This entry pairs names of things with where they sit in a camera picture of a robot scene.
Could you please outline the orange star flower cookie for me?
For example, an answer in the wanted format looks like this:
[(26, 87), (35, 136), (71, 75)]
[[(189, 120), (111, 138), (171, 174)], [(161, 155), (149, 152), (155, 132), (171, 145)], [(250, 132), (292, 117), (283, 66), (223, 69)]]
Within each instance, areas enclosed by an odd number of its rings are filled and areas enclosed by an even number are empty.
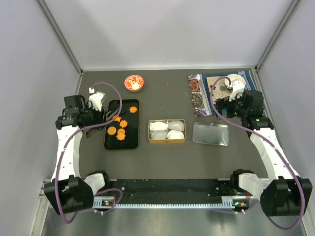
[(126, 128), (128, 126), (128, 122), (126, 120), (121, 120), (120, 121), (120, 127), (121, 128)]

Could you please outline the patterned cloth mat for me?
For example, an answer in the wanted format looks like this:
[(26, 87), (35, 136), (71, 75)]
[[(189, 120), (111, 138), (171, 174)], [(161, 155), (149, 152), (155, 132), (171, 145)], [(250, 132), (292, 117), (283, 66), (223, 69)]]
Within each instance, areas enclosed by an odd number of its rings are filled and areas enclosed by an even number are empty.
[(241, 77), (240, 81), (245, 85), (245, 90), (256, 90), (253, 73), (250, 70), (193, 74), (188, 76), (193, 112), (196, 117), (215, 115), (210, 104), (210, 90), (216, 79), (231, 74), (237, 74)]

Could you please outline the orange round cookie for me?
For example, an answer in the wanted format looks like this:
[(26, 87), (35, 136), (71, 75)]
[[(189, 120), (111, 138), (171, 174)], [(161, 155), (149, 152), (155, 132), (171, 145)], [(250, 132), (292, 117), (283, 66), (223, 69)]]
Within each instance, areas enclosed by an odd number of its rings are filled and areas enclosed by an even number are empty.
[(113, 127), (113, 126), (107, 128), (108, 135), (111, 135), (111, 136), (115, 135), (116, 132), (117, 132), (117, 129), (115, 127)]

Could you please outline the wooden puzzle board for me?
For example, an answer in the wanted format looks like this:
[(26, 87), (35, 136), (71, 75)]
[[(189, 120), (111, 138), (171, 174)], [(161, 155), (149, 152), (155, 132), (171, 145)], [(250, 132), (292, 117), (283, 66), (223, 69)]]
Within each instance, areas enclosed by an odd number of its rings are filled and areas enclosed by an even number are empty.
[[(219, 78), (219, 76), (210, 76), (206, 77), (207, 87), (209, 91), (213, 87), (214, 82)], [(214, 86), (214, 90), (212, 92), (213, 103), (215, 104), (218, 99), (223, 99), (231, 95), (232, 90), (228, 89), (225, 84), (226, 79), (221, 79)]]

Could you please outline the white paper cup top-left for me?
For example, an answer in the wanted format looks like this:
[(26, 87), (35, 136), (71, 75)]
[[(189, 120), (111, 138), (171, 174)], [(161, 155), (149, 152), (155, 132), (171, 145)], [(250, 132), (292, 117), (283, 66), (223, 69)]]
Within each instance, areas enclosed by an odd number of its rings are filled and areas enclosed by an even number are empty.
[(155, 121), (149, 124), (150, 131), (163, 131), (168, 129), (168, 124), (162, 121)]

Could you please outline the orange flower cookie top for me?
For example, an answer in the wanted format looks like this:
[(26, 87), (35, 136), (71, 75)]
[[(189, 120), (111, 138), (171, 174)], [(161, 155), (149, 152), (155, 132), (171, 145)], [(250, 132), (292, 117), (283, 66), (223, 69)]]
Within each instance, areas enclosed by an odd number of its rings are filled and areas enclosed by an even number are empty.
[(132, 106), (132, 107), (129, 108), (129, 112), (132, 113), (132, 114), (136, 113), (137, 111), (138, 111), (138, 108), (135, 107), (135, 106)]

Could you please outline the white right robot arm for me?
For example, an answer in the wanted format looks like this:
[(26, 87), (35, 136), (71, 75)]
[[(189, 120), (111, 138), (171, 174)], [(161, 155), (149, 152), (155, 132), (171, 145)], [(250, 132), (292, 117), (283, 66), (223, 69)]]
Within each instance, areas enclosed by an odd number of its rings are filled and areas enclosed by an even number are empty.
[(245, 90), (234, 100), (226, 97), (211, 103), (218, 117), (226, 110), (225, 121), (233, 117), (241, 120), (240, 128), (246, 130), (258, 150), (268, 175), (268, 180), (262, 180), (252, 171), (236, 170), (230, 190), (237, 195), (250, 192), (268, 217), (304, 215), (313, 186), (289, 164), (272, 122), (263, 114), (263, 101), (261, 92)]

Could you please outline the silver tin lid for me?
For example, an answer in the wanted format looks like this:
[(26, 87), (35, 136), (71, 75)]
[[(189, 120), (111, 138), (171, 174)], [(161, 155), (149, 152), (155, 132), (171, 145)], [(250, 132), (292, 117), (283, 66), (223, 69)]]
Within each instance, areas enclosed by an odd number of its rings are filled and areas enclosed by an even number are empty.
[(230, 130), (225, 124), (195, 122), (192, 129), (192, 141), (199, 144), (229, 146)]

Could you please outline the white paper cup top-right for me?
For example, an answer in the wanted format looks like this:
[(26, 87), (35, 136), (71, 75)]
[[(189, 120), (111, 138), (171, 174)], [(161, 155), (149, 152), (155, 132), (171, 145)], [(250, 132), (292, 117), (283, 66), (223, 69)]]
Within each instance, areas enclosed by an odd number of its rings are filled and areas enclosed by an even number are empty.
[(171, 121), (168, 124), (168, 129), (182, 132), (185, 130), (185, 124), (180, 120)]

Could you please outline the orange figure cookie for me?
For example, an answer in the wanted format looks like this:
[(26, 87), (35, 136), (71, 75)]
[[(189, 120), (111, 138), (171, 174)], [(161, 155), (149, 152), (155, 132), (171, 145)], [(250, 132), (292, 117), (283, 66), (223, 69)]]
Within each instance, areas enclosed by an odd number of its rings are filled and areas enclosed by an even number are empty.
[(126, 137), (126, 131), (123, 128), (118, 129), (116, 138), (120, 141), (124, 140)]

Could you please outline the black rectangular tray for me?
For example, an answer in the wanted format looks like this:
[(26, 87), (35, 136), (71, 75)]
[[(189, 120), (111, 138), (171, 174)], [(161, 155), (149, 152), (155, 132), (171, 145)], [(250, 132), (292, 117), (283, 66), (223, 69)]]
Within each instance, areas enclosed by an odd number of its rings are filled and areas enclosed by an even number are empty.
[[(138, 111), (134, 114), (129, 112), (129, 108), (135, 106), (138, 108)], [(115, 127), (118, 131), (120, 129), (119, 122), (112, 122), (107, 125), (104, 136), (104, 148), (106, 150), (123, 150), (123, 149), (135, 149), (138, 147), (138, 139), (139, 139), (139, 101), (137, 99), (124, 99), (122, 100), (122, 110), (125, 110), (126, 113), (123, 116), (120, 116), (121, 120), (126, 120), (128, 122), (128, 126), (124, 128), (126, 131), (126, 137), (124, 140), (120, 141), (116, 138), (117, 132), (115, 135), (108, 135), (107, 128)]]

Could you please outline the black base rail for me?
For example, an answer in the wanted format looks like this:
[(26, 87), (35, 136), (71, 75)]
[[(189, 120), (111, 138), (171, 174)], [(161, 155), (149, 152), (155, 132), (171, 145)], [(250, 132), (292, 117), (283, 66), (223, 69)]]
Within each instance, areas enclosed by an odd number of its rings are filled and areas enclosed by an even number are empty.
[(123, 196), (120, 204), (220, 204), (222, 197), (248, 200), (245, 192), (230, 187), (229, 179), (117, 179), (97, 196)]

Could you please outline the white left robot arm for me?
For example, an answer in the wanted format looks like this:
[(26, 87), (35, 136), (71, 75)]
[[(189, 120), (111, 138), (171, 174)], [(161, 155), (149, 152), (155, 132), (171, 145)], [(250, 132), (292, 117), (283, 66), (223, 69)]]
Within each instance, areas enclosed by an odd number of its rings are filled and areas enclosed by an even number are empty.
[(107, 113), (103, 107), (105, 94), (96, 92), (85, 100), (81, 95), (64, 98), (65, 108), (56, 120), (58, 151), (51, 181), (44, 185), (44, 194), (61, 217), (67, 213), (93, 208), (95, 196), (115, 194), (116, 189), (105, 171), (82, 178), (79, 171), (80, 143), (83, 134), (102, 130), (120, 114), (123, 102)]

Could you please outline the yellow cookie tin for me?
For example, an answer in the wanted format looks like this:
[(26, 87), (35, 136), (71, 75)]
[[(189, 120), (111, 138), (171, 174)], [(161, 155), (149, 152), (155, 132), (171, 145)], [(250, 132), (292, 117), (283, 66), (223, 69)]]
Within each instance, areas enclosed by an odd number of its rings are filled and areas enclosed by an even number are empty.
[[(169, 140), (168, 138), (165, 140), (152, 140), (151, 139), (151, 134), (153, 132), (153, 131), (150, 131), (150, 129), (149, 129), (149, 124), (151, 122), (162, 121), (162, 122), (169, 124), (169, 122), (175, 121), (175, 120), (180, 120), (185, 124), (185, 130), (182, 131), (184, 133), (184, 136), (185, 136), (184, 139), (181, 139), (181, 140)], [(148, 140), (149, 140), (149, 143), (151, 143), (151, 144), (179, 144), (179, 143), (184, 143), (186, 141), (186, 139), (187, 139), (187, 129), (186, 129), (186, 122), (184, 119), (155, 119), (155, 120), (149, 120), (148, 121)]]

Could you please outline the white bowl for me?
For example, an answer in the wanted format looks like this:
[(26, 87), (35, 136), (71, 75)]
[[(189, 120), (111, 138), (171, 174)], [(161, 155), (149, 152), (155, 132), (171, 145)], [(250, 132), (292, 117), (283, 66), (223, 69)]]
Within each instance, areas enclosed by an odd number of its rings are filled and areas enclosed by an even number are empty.
[(246, 81), (241, 75), (229, 74), (227, 77), (228, 79), (225, 79), (224, 83), (228, 90), (245, 89)]

